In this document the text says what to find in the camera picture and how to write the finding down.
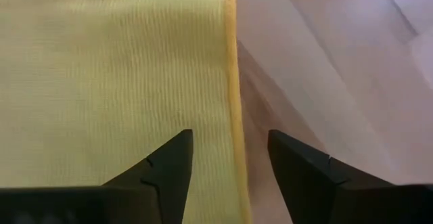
wooden floor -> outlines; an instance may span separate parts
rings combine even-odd
[[[394,183],[433,182],[433,0],[237,0],[255,223],[290,223],[269,129]]]

microfiber towel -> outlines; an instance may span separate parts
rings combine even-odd
[[[0,0],[0,186],[100,185],[193,129],[184,223],[249,223],[235,0]]]

black plastic piece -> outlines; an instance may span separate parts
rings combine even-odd
[[[103,186],[0,189],[0,223],[181,224],[192,154],[184,130]]]
[[[433,223],[429,185],[393,185],[280,131],[268,151],[294,224]]]

